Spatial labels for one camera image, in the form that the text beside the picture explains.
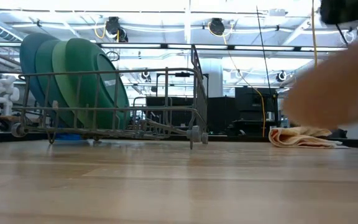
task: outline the wooden table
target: wooden table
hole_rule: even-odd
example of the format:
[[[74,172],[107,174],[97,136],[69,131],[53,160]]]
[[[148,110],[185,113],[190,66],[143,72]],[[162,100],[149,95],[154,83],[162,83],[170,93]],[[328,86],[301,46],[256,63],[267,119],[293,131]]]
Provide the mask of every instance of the wooden table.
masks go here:
[[[0,143],[0,223],[358,223],[358,149]]]

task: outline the green plate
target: green plate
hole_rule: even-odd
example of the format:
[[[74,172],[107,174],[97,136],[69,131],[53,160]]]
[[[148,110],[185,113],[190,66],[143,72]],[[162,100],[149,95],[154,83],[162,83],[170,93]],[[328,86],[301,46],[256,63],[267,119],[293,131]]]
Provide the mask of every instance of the green plate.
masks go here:
[[[98,71],[98,67],[108,68],[106,62],[104,61],[104,52],[96,45],[85,39],[71,39],[67,42],[66,46],[66,69],[70,72],[82,72],[82,71]],[[113,70],[114,67],[111,65],[108,70]],[[77,86],[78,79],[80,76],[71,75],[69,76],[71,87]],[[97,75],[83,75],[81,79],[81,91],[80,91],[80,106],[85,107],[87,104],[89,107],[95,107],[97,104],[98,108],[112,108],[114,106],[113,99],[114,97],[114,86],[112,80],[115,80],[115,75],[113,74],[101,74],[101,79],[99,83],[99,97],[95,101],[95,95],[97,92]],[[128,102],[125,88],[122,82],[117,82],[122,85],[119,86],[119,98],[118,107],[124,104],[123,102]],[[124,121],[124,113],[117,113],[120,118],[120,125],[117,128],[125,128],[128,124],[129,116],[127,121]],[[88,113],[88,118],[92,119],[93,114]],[[112,117],[113,113],[110,111],[98,111],[97,114],[97,128],[100,129],[111,129],[112,128]]]
[[[66,44],[67,41],[61,41],[53,48],[52,52],[52,67],[53,71],[57,73],[66,72],[65,58],[66,58]],[[57,85],[62,93],[66,104],[70,108],[78,108],[80,104],[76,103],[76,87],[72,88],[68,75],[55,75]],[[91,120],[86,116],[85,111],[78,111],[78,119],[83,123],[84,127],[90,128]]]
[[[50,73],[53,72],[52,67],[52,52],[53,48],[59,43],[59,40],[48,40],[44,42],[37,51],[37,55],[35,56],[35,69],[37,73]],[[48,87],[48,77],[47,76],[39,76],[38,81],[40,82],[40,86],[42,91],[45,94],[47,92]],[[53,101],[58,101],[58,106],[60,108],[67,108],[68,105],[65,99],[62,96],[62,93],[59,90],[57,85],[55,76],[51,76],[49,80],[49,93],[48,93],[48,102],[52,105]],[[59,112],[59,118],[62,119],[68,127],[74,127],[74,113],[72,111],[61,111]]]

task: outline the white robot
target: white robot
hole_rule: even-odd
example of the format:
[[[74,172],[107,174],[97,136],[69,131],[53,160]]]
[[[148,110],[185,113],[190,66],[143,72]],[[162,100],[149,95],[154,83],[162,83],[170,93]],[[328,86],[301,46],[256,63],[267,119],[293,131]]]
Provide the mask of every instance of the white robot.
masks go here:
[[[0,103],[4,104],[4,113],[3,115],[12,114],[13,102],[19,100],[20,91],[17,87],[14,87],[14,82],[16,77],[12,75],[6,75],[5,78],[0,79],[0,94],[5,93],[3,97],[0,97]]]

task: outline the wire dish rack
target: wire dish rack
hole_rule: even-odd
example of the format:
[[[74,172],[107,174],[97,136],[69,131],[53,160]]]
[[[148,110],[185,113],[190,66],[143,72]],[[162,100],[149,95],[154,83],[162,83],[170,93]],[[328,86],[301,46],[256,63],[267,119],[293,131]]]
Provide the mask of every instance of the wire dish rack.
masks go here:
[[[93,138],[95,141],[98,141],[101,138],[132,138],[132,139],[165,139],[169,138],[173,133],[184,135],[190,140],[190,149],[193,148],[194,142],[202,142],[203,144],[208,143],[208,134],[207,134],[207,94],[203,86],[203,76],[201,73],[201,67],[196,54],[195,49],[192,49],[191,62],[194,65],[192,68],[156,68],[156,69],[142,69],[142,70],[115,70],[115,71],[92,71],[92,72],[65,72],[65,73],[35,73],[35,74],[25,74],[19,75],[19,79],[25,81],[25,92],[23,99],[23,106],[13,107],[14,110],[21,112],[20,122],[12,126],[11,132],[15,137],[23,137],[30,131],[44,132],[47,133],[48,140],[50,144],[55,142],[57,133],[73,133],[86,136],[88,138]],[[117,98],[119,97],[118,86],[121,82],[120,78],[116,79],[115,84],[115,94],[114,94],[114,107],[113,108],[100,108],[97,106],[97,103],[93,107],[86,108],[63,108],[59,107],[57,101],[53,101],[52,106],[48,105],[48,99],[50,99],[50,83],[52,76],[57,75],[77,75],[77,89],[76,89],[76,100],[77,104],[80,99],[80,90],[81,90],[81,77],[84,75],[96,75],[97,81],[101,80],[101,74],[113,73],[119,75],[120,73],[139,73],[139,72],[165,72],[165,104],[161,107],[147,107],[147,106],[130,106],[127,105],[123,108],[117,107]],[[168,89],[170,85],[168,84],[168,73],[169,72],[191,72],[194,75],[194,88],[193,88],[193,106],[172,106],[172,99],[168,97]],[[32,77],[46,76],[48,79],[48,85],[45,91],[45,103],[44,107],[33,107],[28,106],[29,100],[29,79]],[[97,82],[97,92],[95,95],[95,102],[98,102],[100,82]],[[60,127],[59,119],[56,119],[52,125],[47,125],[46,116],[42,116],[42,121],[39,126],[33,127],[27,124],[25,114],[28,111],[40,110],[42,114],[51,115],[54,111],[56,118],[58,118],[59,113],[64,113],[65,111],[72,111],[74,113],[73,127]],[[93,113],[92,125],[87,127],[78,127],[78,113]],[[99,129],[97,127],[97,113],[103,111],[103,113],[111,113],[112,116],[112,129]],[[130,124],[126,129],[119,129],[120,122],[127,121],[129,111],[132,112],[132,119]],[[145,117],[139,120],[136,120],[135,116],[138,111],[141,111],[145,114]],[[149,114],[151,111],[160,111],[163,116],[162,119],[151,119]],[[187,129],[181,127],[175,127],[172,125],[172,112],[174,111],[189,111],[191,113],[191,119]],[[124,114],[123,121],[117,116],[118,113]]]

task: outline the cloth towel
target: cloth towel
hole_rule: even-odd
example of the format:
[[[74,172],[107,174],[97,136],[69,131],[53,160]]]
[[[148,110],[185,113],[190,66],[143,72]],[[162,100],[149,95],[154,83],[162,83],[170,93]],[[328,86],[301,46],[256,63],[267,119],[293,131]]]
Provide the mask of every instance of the cloth towel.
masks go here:
[[[329,141],[316,137],[329,136],[327,129],[296,127],[272,128],[268,134],[270,142],[277,147],[308,147],[334,149],[341,146],[341,142]]]

